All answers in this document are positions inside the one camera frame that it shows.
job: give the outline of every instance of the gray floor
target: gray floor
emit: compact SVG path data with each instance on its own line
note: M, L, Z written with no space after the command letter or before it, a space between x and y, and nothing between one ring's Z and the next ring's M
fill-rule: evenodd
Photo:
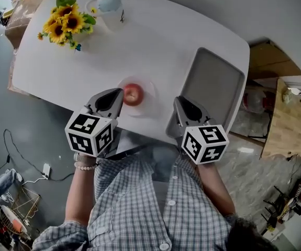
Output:
M0 166L7 157L3 131L10 129L14 142L26 159L41 170L44 163L50 164L54 179L64 177L74 171L73 153L64 134L71 112L44 100L7 90L13 47L3 34L4 28L0 26ZM14 163L5 166L1 172L13 167L25 181L40 178L41 175L17 154L8 134L6 143ZM34 217L36 227L43 229L63 221L71 179L63 182L40 180L36 184L27 184L28 188L42 196L39 212Z
M73 153L64 134L64 126L71 112L49 102L7 90L13 48L3 33L4 28L0 27L0 166L7 156L3 142L3 131L7 128L12 131L14 141L26 159L40 169L44 163L50 164L52 178L64 177L74 171ZM233 130L243 134L261 135L266 130L267 121L267 116L240 111ZM238 214L252 219L259 229L263 229L265 221L260 214L268 214L264 210L266 204L262 200L277 196L273 185L284 192L289 190L289 186L301 174L301 158L298 158L296 164L295 160L288 162L283 157L263 161L259 159L262 150L259 146L234 136L229 138L228 150L218 163L220 174L233 197ZM21 159L8 136L6 143L14 162L4 169L14 167L25 180L41 177ZM296 172L293 181L288 184L293 172ZM32 220L34 227L42 230L63 221L70 182L71 177L63 182L41 180L36 184L28 184L28 188L42 196L39 212Z

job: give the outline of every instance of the red apple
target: red apple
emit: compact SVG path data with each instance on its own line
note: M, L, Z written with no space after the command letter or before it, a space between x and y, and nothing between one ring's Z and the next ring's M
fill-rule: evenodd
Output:
M124 86L124 103L128 106L138 106L143 101L144 92L138 84Z

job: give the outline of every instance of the flower bouquet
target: flower bouquet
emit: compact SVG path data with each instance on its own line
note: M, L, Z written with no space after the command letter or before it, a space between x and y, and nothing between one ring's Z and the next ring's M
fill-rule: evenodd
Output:
M51 43L61 47L69 44L71 49L80 51L81 45L73 36L83 32L92 33L92 25L96 24L96 20L89 14L78 12L78 8L76 0L56 0L56 7L51 10L38 39L49 37Z

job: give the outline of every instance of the beaded bracelet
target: beaded bracelet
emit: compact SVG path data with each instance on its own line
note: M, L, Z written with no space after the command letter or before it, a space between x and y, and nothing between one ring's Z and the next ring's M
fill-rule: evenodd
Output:
M82 166L78 165L78 162L74 163L75 168L79 169L79 170L83 170L83 171L88 171L88 170L94 170L98 165L95 164L93 166L84 166L84 164Z

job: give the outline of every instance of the sunflower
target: sunflower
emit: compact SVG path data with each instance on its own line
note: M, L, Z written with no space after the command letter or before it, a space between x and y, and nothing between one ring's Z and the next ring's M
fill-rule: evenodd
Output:
M50 26L50 34L49 37L52 42L54 43L60 43L62 41L65 41L66 34L62 30L63 26L59 22L55 22L53 25Z
M62 18L65 15L70 14L78 14L78 4L74 3L72 6L66 5L66 6L60 6L56 13L54 13L55 18Z
M44 24L43 31L47 32L47 33L50 32L50 26L55 23L56 23L55 17L53 15L51 15L49 17L48 21Z
M52 14L54 14L56 11L57 11L57 7L53 7L53 8L51 9L51 11L50 11L50 14L52 15Z
M63 17L63 31L79 33L85 26L85 19L80 14L70 14Z
M39 40L43 40L43 34L39 32L38 35L37 35L37 38L38 38Z

